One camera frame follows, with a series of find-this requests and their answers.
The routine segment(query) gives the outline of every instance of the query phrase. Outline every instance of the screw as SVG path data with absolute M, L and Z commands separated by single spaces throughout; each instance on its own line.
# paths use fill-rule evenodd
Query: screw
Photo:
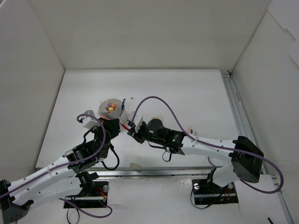
M 198 183 L 195 183 L 195 184 L 193 185 L 193 188 L 194 188 L 194 190 L 199 190 L 199 184 L 198 184 Z
M 107 193 L 107 192 L 109 191 L 109 186 L 108 186 L 108 185 L 105 185 L 105 186 L 103 187 L 103 191 L 104 191 L 105 193 Z
M 232 183 L 229 183 L 228 184 L 228 189 L 232 189 L 234 186 L 233 186 L 233 184 Z

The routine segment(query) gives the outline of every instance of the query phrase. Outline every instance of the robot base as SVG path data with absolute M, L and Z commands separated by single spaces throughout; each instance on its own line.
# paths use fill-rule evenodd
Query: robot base
M 233 184 L 229 184 L 227 189 L 221 188 L 213 183 L 208 183 L 207 179 L 192 180 L 194 202 L 196 205 L 210 204 L 230 204 L 238 203 L 238 197 Z

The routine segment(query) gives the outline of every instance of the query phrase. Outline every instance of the white wall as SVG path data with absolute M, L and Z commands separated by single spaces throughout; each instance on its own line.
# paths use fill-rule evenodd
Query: white wall
M 289 54 L 299 65 L 299 1 L 272 0 L 268 11 L 283 29 L 287 29 L 295 37 L 296 41 L 291 46 Z
M 285 175 L 283 195 L 299 223 L 299 67 L 288 53 L 294 42 L 267 12 L 233 78 L 257 144 Z
M 0 180 L 34 170 L 64 69 L 27 0 L 0 5 Z
M 270 0 L 29 0 L 66 69 L 232 70 Z

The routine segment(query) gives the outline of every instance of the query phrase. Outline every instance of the red wire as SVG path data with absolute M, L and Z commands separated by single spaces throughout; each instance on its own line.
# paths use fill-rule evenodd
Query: red wire
M 103 197 L 107 197 L 107 196 L 104 194 L 102 188 L 94 188 L 94 190 L 95 190 L 96 192 L 100 193 Z
M 224 199 L 224 198 L 225 198 L 225 196 L 226 196 L 226 189 L 225 189 L 225 194 L 224 194 L 224 196 L 223 196 L 223 198 L 222 198 L 222 199 Z
M 125 126 L 124 124 L 121 123 L 121 126 L 126 129 L 127 131 L 130 130 L 127 126 Z
M 226 188 L 226 190 L 228 191 L 228 199 L 230 198 L 230 192 L 229 192 L 229 189 Z

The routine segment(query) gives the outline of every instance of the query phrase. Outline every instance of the small object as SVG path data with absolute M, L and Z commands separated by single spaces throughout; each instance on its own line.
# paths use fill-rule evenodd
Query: small object
M 129 131 L 130 129 L 127 127 L 127 126 L 125 126 L 124 124 L 122 124 L 121 123 L 121 126 L 124 128 L 124 129 L 126 129 L 127 131 Z
M 189 127 L 188 130 L 187 130 L 187 133 L 195 135 L 195 129 Z
M 268 218 L 268 221 L 269 221 L 271 224 L 274 224 L 270 218 Z
M 195 184 L 193 185 L 193 188 L 194 188 L 194 190 L 199 190 L 199 184 L 198 184 L 198 183 L 195 183 Z
M 137 163 L 130 163 L 130 167 L 135 168 L 135 169 L 141 169 L 141 165 L 137 164 Z
M 116 103 L 112 103 L 111 106 L 113 107 L 113 109 L 116 109 Z
M 121 103 L 122 100 L 119 99 L 115 99 L 115 98 L 110 98 L 110 99 L 106 99 L 103 100 L 103 102 L 99 105 L 99 109 L 98 109 L 98 115 L 100 116 L 101 113 L 104 113 L 103 115 L 111 120 L 113 120 L 113 117 L 108 114 L 108 112 L 111 112 L 116 118 L 118 118 L 120 120 L 121 123 L 125 122 L 127 116 L 126 116 L 126 107 L 124 107 L 122 113 L 121 113 Z
M 228 184 L 228 189 L 233 189 L 233 188 L 234 188 L 233 184 L 232 184 L 232 183 L 229 183 L 229 184 Z
M 125 108 L 125 101 L 126 101 L 126 99 L 123 99 L 123 100 L 122 100 L 122 104 L 121 104 L 121 114 L 122 114 L 123 109 Z
M 104 191 L 105 193 L 107 193 L 107 192 L 109 191 L 109 186 L 108 186 L 108 185 L 105 185 L 105 186 L 103 187 L 103 191 Z

